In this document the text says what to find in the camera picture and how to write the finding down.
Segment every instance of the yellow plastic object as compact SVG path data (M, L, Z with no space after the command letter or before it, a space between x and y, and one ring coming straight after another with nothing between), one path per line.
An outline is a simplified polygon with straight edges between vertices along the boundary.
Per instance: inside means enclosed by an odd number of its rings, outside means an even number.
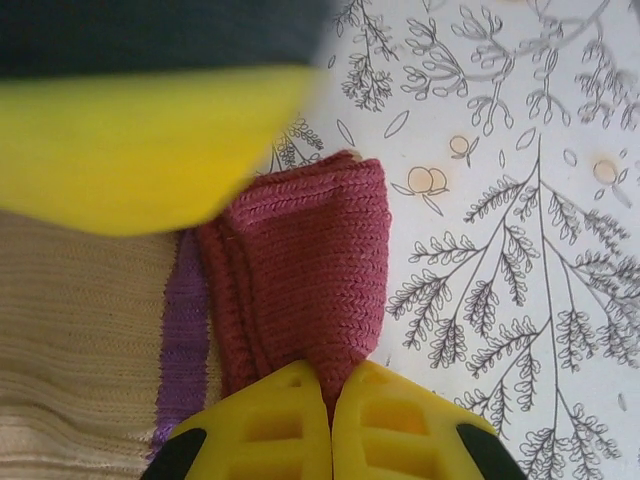
M191 417L171 438L193 428L207 437L185 480L331 479L327 410L306 362Z
M456 431L482 418L371 362L351 375L333 421L334 480L484 480Z
M0 82L0 209L108 235L205 221L250 178L315 74Z

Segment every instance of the ribbed knit texture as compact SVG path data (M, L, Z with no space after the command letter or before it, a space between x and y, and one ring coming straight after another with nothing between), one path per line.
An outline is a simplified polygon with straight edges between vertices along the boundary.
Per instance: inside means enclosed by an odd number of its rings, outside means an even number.
M332 416L380 335L390 220L380 163L341 152L258 178L198 229L224 395L306 358Z
M165 301L152 455L173 427L204 408L207 396L209 297L193 230L181 235Z
M138 479L156 428L219 398L202 297L188 295L198 315L183 331L163 319L176 239L94 237L0 213L0 478ZM182 357L180 343L196 348Z

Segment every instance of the red knitted fabric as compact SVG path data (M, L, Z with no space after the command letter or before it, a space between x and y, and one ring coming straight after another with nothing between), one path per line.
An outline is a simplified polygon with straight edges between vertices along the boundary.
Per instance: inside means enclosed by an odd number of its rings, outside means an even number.
M340 152L259 177L198 229L224 395L307 359L332 417L380 335L390 221L379 161Z

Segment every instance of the white tablecloth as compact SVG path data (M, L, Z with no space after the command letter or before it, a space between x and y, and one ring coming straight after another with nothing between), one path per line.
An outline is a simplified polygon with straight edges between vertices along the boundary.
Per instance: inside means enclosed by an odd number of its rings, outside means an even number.
M272 169L380 158L374 359L486 417L530 479L640 478L640 28L626 0L352 0Z

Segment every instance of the branch drawing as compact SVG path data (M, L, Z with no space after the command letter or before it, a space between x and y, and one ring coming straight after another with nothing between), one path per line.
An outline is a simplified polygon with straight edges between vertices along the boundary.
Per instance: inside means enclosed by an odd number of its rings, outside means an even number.
M568 127L571 124L572 115L563 101L551 92L551 76L558 65L561 50L589 27L595 25L601 36L599 18L609 3L610 0L602 0L585 19L562 19L546 15L550 1L529 0L531 11L540 23L539 36L520 41L516 48L508 48L500 42L499 37L504 22L498 15L484 6L479 8L479 12L474 12L470 7L461 5L459 13L462 21L453 23L451 30L456 36L475 44L475 48L470 53L470 60L479 67L477 70L465 69L462 66L453 51L439 37L438 25L432 17L426 22L409 18L407 23L412 36L407 38L405 43L411 47L416 57L424 60L418 66L404 67L407 83L400 88L403 92L412 94L416 100L423 101L430 94L447 97L455 92L459 97L466 97L471 84L490 84L491 89L488 92L480 93L467 101L467 107L471 110L472 125L476 127L482 125L482 133L488 137L494 132L498 123L503 124L507 129L513 127L514 119L509 106L501 97L502 89L517 64L522 61L521 59L530 56L534 65L540 65L535 69L533 77L542 82L542 85L526 97L529 118L535 119L541 116L546 125L557 115L562 124ZM602 50L601 40L597 44L599 51ZM589 48L590 51L594 50L591 56L595 56L594 47ZM607 77L606 84L610 90L625 91L626 86L634 81L626 71L609 69L607 72L603 75ZM587 88L587 83L589 85L597 83L592 79L593 76L578 75L579 78L576 77L576 81L583 83L584 90ZM588 87L589 92L593 89L593 86ZM626 108L621 124L623 128L635 128L640 118L640 101L637 98L631 101L628 95L624 98ZM595 118L600 111L606 113L607 118L611 116L604 100L599 99L596 106L589 104L581 107L578 110L578 116L583 121L590 116Z
M371 15L369 6L371 0L350 0L334 17L333 24L339 37L344 34L345 26L357 29L359 33L353 43L364 45L364 51L349 55L351 69L342 82L342 91L358 108L381 112L385 100L392 95L393 80L390 72L375 68L373 61L376 56L384 57L387 62L398 60L397 45L391 43L391 29L384 24L383 16Z
M314 152L305 155L298 141L311 147ZM324 149L324 143L317 133L313 131L307 120L300 115L289 125L279 138L271 145L271 164L269 173L289 170L296 166L310 165L320 159L320 153Z
M582 93L589 99L578 109L582 123L591 123L601 117L607 128L619 107L622 130L635 130L640 119L640 101L634 87L637 77L628 70L619 69L613 52L604 44L602 35L591 40L584 48L582 63L595 64L592 72L576 75Z
M560 372L577 374L598 355L640 367L640 262L622 251L629 234L610 215L584 210L545 180L540 135L527 178L499 179L464 218L468 224L489 219L495 227L480 244L450 232L428 246L416 242L409 261L434 270L403 283L387 312L398 321L409 317L403 346L427 346L431 368L464 363L480 381L500 369L488 388L467 391L456 402L485 417L505 439L513 418L534 406L542 379L552 381L554 408L521 443L521 465L532 480L557 479L569 469L578 480L601 479L601 460L621 453L606 425L569 400L572 392ZM589 238L595 248L581 250ZM540 285L530 284L531 272L542 276ZM555 289L551 295L552 277L561 279L564 295ZM454 279L464 279L455 295ZM497 288L503 280L508 295ZM528 301L534 286L545 299L542 306ZM510 323L500 320L499 310L508 303L503 296L523 311ZM599 310L587 313L588 299ZM468 329L484 347L468 351ZM551 361L543 362L540 352L549 347ZM542 377L543 371L552 375Z

